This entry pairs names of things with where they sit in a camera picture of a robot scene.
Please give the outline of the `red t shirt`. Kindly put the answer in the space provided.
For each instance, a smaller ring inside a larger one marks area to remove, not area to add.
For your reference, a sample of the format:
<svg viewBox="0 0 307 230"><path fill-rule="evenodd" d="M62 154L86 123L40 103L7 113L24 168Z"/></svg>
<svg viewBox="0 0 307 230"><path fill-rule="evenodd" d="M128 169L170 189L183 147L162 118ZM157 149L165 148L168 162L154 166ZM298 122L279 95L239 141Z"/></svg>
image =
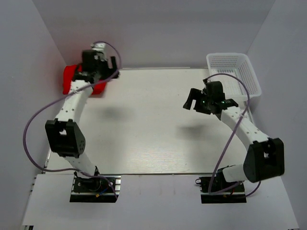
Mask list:
<svg viewBox="0 0 307 230"><path fill-rule="evenodd" d="M71 81L76 71L82 71L81 64L66 66L63 71L63 91L64 95L68 94L71 88ZM106 88L107 83L101 83L93 88L92 95L102 94Z"/></svg>

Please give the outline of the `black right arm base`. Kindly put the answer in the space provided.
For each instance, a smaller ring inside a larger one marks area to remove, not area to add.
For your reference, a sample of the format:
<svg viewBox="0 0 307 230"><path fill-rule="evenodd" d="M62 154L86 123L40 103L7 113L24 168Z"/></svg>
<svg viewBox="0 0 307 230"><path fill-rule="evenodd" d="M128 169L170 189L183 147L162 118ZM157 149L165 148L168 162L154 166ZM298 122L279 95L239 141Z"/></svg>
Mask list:
<svg viewBox="0 0 307 230"><path fill-rule="evenodd" d="M215 178L209 192L210 180L210 176L199 177L195 180L195 184L200 187L202 204L240 204L247 202L243 184L234 187L235 182L227 183L222 179Z"/></svg>

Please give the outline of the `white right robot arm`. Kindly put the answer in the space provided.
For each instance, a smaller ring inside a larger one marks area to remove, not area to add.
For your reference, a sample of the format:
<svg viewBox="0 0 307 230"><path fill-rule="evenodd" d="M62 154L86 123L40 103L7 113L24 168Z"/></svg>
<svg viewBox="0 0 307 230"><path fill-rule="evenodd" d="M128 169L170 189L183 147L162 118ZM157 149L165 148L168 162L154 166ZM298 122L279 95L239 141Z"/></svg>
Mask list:
<svg viewBox="0 0 307 230"><path fill-rule="evenodd" d="M234 136L239 138L247 150L242 164L224 168L216 165L208 185L209 193L221 193L244 181L256 183L285 173L283 141L269 137L245 117L245 111L240 109L235 100L226 99L219 81L206 81L202 90L190 89L183 108L215 115L232 130L222 156Z"/></svg>

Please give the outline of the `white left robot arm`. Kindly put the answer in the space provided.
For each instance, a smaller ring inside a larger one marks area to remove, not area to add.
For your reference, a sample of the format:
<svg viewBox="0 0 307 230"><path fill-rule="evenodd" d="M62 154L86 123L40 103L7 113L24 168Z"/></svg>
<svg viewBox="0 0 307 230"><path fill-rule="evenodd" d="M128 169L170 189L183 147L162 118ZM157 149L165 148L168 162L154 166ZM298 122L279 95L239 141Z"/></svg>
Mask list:
<svg viewBox="0 0 307 230"><path fill-rule="evenodd" d="M97 167L85 153L86 139L79 121L92 94L104 91L106 83L119 77L115 56L107 58L104 43L92 44L82 51L82 61L64 70L64 104L53 120L46 121L45 130L52 152L70 163L79 177L85 179L90 191L101 187Z"/></svg>

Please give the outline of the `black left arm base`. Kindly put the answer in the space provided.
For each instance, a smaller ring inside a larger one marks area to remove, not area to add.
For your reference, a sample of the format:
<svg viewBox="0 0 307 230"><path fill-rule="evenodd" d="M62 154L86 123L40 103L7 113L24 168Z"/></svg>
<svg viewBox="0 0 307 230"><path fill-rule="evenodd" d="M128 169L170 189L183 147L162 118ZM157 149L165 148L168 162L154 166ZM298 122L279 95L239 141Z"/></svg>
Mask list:
<svg viewBox="0 0 307 230"><path fill-rule="evenodd" d="M120 193L121 176L106 176L109 180L74 176L70 203L115 203Z"/></svg>

